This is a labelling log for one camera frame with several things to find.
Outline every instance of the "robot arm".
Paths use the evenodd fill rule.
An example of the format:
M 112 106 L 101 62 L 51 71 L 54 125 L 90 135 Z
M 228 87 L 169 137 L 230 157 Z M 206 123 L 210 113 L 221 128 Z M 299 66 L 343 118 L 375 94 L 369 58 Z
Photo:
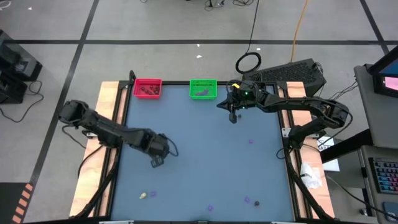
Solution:
M 70 126 L 89 130 L 98 136 L 98 141 L 106 147 L 118 147 L 122 142 L 145 154 L 152 160 L 152 167 L 164 163 L 169 154 L 168 138 L 164 134 L 156 134 L 149 128 L 126 128 L 99 115 L 89 109 L 85 102 L 67 101 L 58 116 L 59 120 Z
M 263 82 L 239 81 L 228 91 L 227 98 L 217 107 L 229 111 L 229 120 L 236 123 L 236 110 L 257 107 L 265 113 L 280 110 L 305 110 L 314 114 L 317 119 L 300 126 L 294 126 L 289 133 L 288 144 L 299 149 L 308 135 L 317 133 L 325 128 L 341 128 L 344 126 L 348 115 L 348 108 L 334 100 L 324 100 L 320 97 L 313 98 L 281 98 L 266 91 Z

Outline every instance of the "blue tabletop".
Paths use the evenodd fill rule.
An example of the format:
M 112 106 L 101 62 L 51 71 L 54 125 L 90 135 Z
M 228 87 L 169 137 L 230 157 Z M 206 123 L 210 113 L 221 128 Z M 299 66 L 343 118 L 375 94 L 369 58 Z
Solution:
M 232 124 L 216 107 L 224 86 L 216 100 L 188 93 L 188 85 L 164 85 L 159 100 L 131 97 L 127 126 L 166 134 L 180 155 L 154 169 L 148 155 L 123 146 L 111 219 L 293 221 L 285 162 L 275 156 L 282 147 L 277 113 L 239 110 Z

